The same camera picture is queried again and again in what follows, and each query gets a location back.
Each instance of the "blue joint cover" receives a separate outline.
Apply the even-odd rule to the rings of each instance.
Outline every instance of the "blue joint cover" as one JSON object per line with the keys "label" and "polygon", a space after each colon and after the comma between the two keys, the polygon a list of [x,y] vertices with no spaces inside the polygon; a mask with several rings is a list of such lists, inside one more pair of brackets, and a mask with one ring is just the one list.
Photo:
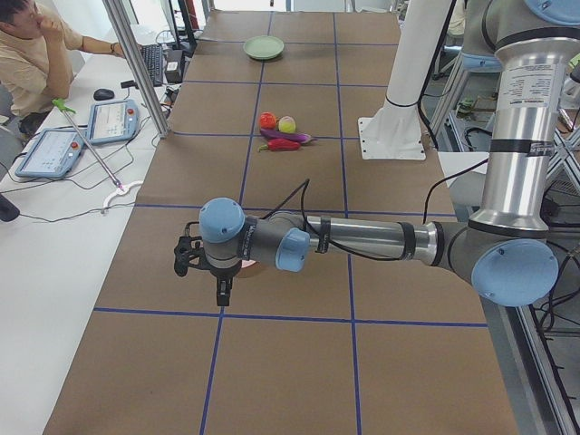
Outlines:
{"label": "blue joint cover", "polygon": [[539,240],[509,240],[486,252],[471,272],[483,297],[504,306],[522,306],[546,295],[557,280],[558,261]]}
{"label": "blue joint cover", "polygon": [[275,253],[275,266],[280,270],[300,272],[305,265],[310,248],[310,235],[301,229],[291,228]]}
{"label": "blue joint cover", "polygon": [[496,56],[462,53],[463,68],[472,73],[500,73],[501,62]]}
{"label": "blue joint cover", "polygon": [[527,7],[549,23],[573,26],[580,25],[579,0],[524,0]]}
{"label": "blue joint cover", "polygon": [[199,212],[199,234],[206,242],[224,243],[237,236],[245,220],[244,210],[236,201],[215,198]]}

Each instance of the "white pole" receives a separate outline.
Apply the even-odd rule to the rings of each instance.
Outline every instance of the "white pole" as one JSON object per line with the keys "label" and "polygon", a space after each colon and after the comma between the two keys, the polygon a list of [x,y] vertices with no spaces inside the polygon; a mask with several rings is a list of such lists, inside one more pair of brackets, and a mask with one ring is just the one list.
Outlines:
{"label": "white pole", "polygon": [[452,0],[411,0],[383,106],[359,118],[363,159],[424,160],[415,104]]}

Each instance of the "white desk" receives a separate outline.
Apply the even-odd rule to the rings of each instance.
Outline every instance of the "white desk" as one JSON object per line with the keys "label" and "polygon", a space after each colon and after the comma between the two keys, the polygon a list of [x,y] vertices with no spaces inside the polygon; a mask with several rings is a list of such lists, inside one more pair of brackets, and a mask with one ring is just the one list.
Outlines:
{"label": "white desk", "polygon": [[[115,91],[124,98],[120,82],[132,74],[123,59],[94,55],[79,72],[71,88],[67,106],[75,109],[75,121],[86,124],[97,88]],[[156,88],[159,96],[164,88]],[[142,103],[139,91],[130,98]],[[140,106],[140,118],[148,116]],[[53,111],[43,127],[68,125]],[[135,161],[117,174],[123,183],[143,179],[157,143],[152,121],[129,145]],[[99,148],[105,157],[120,144]],[[125,150],[106,159],[113,171],[131,160]],[[95,162],[85,150],[72,173]],[[14,175],[15,164],[11,169]],[[97,164],[75,176],[83,186],[92,186],[106,173]],[[24,188],[7,176],[0,192]],[[114,191],[106,179],[96,188],[83,190],[67,181],[6,193],[21,213],[55,219],[102,206]],[[137,189],[114,203],[131,203]],[[97,295],[107,274],[131,207],[113,208],[103,216],[97,212],[58,223],[39,223],[19,217],[0,222],[0,433],[38,435],[51,415],[65,376],[73,360],[82,332],[91,315]]]}

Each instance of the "toy fruit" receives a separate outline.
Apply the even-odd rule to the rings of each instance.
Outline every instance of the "toy fruit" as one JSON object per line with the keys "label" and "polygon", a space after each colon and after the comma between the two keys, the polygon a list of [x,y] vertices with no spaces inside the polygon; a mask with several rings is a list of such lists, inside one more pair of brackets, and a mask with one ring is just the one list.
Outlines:
{"label": "toy fruit", "polygon": [[300,150],[300,143],[294,142],[288,139],[271,139],[268,141],[267,145],[262,145],[259,147],[258,152],[263,150],[271,150],[271,151],[296,151]]}
{"label": "toy fruit", "polygon": [[296,121],[291,116],[283,116],[278,121],[278,129],[283,133],[296,133]]}
{"label": "toy fruit", "polygon": [[271,129],[260,129],[260,133],[268,140],[288,139],[298,143],[308,143],[312,140],[316,140],[316,138],[313,138],[312,136],[306,133],[284,133],[280,130],[271,130]]}
{"label": "toy fruit", "polygon": [[269,111],[264,111],[260,113],[259,119],[260,129],[275,129],[276,128],[276,116]]}

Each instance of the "green handle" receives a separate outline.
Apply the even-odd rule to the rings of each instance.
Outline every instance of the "green handle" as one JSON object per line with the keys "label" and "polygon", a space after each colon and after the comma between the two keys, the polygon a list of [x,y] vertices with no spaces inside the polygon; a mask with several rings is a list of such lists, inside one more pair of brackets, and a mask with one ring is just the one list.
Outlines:
{"label": "green handle", "polygon": [[53,104],[59,111],[71,111],[72,113],[76,113],[76,111],[64,105],[64,100],[62,98],[54,99]]}

